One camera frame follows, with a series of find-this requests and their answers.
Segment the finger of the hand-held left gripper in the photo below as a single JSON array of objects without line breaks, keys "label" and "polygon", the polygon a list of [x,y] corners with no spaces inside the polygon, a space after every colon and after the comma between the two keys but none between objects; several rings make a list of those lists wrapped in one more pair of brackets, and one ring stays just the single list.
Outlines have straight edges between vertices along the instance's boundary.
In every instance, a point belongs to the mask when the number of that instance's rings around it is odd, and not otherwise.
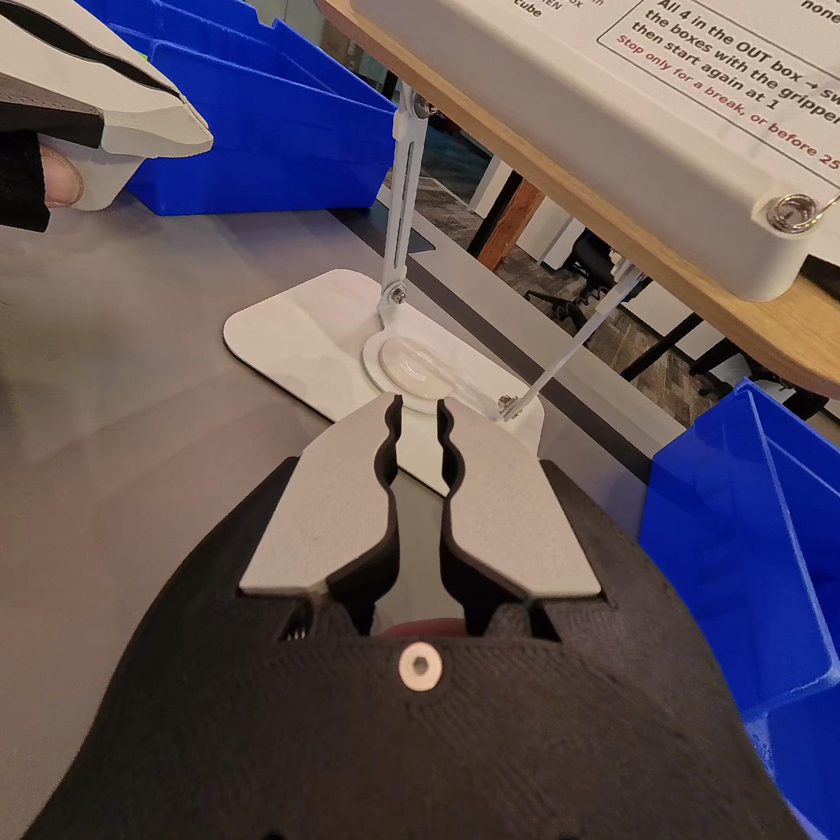
[{"label": "finger of the hand-held left gripper", "polygon": [[142,87],[182,94],[111,29],[75,2],[3,2],[3,18],[41,43],[109,68]]},{"label": "finger of the hand-held left gripper", "polygon": [[41,144],[77,168],[84,193],[69,207],[80,211],[108,207],[147,160],[212,148],[206,121],[183,95],[142,87],[64,54],[9,24],[4,14],[1,72],[3,211],[51,210]]}]

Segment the grey desk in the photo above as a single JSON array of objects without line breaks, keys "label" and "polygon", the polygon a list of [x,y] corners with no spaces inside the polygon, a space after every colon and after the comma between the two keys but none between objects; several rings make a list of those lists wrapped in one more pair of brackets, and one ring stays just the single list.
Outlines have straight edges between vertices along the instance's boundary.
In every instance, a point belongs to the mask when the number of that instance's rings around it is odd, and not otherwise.
[{"label": "grey desk", "polygon": [[[560,328],[418,213],[409,301],[530,382]],[[329,212],[157,217],[124,193],[2,228],[2,838],[20,838],[186,555],[327,421],[227,350],[233,313],[330,270],[380,274],[378,231]],[[539,456],[635,539],[648,460],[680,425],[591,353],[543,392]],[[443,500],[401,472],[403,559],[374,633],[457,616]]]}]

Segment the clear round pad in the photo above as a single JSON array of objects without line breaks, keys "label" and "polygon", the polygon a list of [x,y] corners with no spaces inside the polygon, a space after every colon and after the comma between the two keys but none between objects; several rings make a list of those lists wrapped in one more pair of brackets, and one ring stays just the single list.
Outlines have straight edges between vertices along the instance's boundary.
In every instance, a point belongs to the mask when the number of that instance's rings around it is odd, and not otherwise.
[{"label": "clear round pad", "polygon": [[455,373],[425,344],[403,337],[384,341],[379,350],[383,372],[394,385],[419,400],[435,402],[455,389]]}]

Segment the wooden board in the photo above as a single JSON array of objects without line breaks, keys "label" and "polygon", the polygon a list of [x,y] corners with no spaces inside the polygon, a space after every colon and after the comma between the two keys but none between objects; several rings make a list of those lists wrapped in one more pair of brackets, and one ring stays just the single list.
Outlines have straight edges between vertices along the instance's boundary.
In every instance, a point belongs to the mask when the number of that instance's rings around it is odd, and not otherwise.
[{"label": "wooden board", "polygon": [[838,399],[838,302],[801,277],[802,268],[790,287],[771,300],[747,301],[732,294],[355,13],[351,3],[316,5],[332,25],[717,331],[787,382]]}]

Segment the black table leg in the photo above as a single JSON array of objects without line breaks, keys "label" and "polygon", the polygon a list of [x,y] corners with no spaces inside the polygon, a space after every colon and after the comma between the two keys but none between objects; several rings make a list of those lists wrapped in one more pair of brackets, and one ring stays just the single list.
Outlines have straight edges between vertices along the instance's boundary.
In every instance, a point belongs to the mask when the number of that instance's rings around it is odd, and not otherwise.
[{"label": "black table leg", "polygon": [[667,332],[659,341],[642,353],[636,360],[630,363],[622,372],[622,378],[632,382],[642,373],[649,369],[669,350],[672,350],[679,341],[683,340],[689,333],[703,323],[703,318],[692,312],[687,318],[679,322],[672,330]]}]

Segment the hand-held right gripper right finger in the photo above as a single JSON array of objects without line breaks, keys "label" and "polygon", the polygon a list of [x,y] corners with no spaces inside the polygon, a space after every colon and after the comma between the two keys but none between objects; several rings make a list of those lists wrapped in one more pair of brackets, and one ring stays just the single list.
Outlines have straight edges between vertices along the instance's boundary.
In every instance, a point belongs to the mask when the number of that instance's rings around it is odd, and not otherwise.
[{"label": "hand-held right gripper right finger", "polygon": [[440,533],[444,588],[482,636],[497,610],[596,599],[602,585],[535,455],[453,396],[437,403],[448,488]]}]

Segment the wooden post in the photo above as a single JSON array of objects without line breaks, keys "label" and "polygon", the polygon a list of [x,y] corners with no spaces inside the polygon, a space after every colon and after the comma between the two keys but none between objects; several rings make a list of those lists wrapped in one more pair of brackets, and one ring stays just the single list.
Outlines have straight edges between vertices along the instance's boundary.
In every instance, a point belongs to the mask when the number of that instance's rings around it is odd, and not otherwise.
[{"label": "wooden post", "polygon": [[535,185],[521,179],[478,253],[477,259],[481,265],[495,271],[505,261],[543,199],[544,194]]}]

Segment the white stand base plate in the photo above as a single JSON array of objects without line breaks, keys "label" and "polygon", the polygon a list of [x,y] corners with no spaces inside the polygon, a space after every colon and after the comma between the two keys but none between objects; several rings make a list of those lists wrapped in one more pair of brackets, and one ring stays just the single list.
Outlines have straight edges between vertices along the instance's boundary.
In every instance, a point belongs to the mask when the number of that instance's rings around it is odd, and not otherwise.
[{"label": "white stand base plate", "polygon": [[[333,269],[232,315],[224,325],[230,352],[321,415],[338,422],[382,392],[363,363],[363,348],[382,329],[379,281]],[[483,397],[519,396],[528,386],[437,324],[410,301],[394,306],[395,327],[433,349]]]}]

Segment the white instruction sheet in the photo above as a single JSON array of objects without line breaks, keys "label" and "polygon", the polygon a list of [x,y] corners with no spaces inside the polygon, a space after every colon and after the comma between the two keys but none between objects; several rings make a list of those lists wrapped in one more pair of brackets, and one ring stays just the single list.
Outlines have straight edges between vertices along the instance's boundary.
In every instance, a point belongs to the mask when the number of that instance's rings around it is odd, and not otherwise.
[{"label": "white instruction sheet", "polygon": [[838,194],[838,2],[507,5],[793,193]]}]

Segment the white box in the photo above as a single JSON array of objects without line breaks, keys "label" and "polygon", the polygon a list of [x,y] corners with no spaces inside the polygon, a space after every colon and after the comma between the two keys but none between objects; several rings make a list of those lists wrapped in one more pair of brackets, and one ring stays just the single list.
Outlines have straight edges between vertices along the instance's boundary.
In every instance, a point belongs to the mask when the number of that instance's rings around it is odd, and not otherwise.
[{"label": "white box", "polygon": [[838,206],[787,235],[779,178],[552,45],[507,2],[361,1],[355,13],[514,129],[657,241],[747,301],[786,291],[807,256],[838,259]]}]

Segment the blue plastic bin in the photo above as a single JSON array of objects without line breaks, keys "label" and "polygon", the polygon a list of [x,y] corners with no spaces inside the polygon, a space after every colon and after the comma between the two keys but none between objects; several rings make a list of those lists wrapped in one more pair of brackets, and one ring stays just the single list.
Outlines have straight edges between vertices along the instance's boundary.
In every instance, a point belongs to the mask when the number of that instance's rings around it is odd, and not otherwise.
[{"label": "blue plastic bin", "polygon": [[639,543],[809,837],[838,838],[837,447],[743,380],[654,457]]},{"label": "blue plastic bin", "polygon": [[81,1],[169,78],[213,147],[149,159],[126,184],[160,216],[369,207],[395,105],[284,22],[235,1]]}]

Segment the person's left hand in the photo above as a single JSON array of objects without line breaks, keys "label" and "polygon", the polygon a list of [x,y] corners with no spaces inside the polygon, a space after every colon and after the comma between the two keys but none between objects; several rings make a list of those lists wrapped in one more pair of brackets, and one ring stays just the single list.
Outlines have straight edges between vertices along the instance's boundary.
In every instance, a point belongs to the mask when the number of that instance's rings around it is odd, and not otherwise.
[{"label": "person's left hand", "polygon": [[72,207],[84,193],[77,168],[60,152],[41,144],[40,159],[45,181],[45,205],[48,209]]}]

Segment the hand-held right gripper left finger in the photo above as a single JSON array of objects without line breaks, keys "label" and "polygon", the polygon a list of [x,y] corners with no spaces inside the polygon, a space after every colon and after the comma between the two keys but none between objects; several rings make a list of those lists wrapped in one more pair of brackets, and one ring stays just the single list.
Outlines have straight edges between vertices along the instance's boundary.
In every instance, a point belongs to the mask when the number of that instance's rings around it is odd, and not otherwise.
[{"label": "hand-held right gripper left finger", "polygon": [[307,446],[238,585],[244,595],[328,597],[370,634],[400,571],[392,483],[403,399],[385,392]]}]

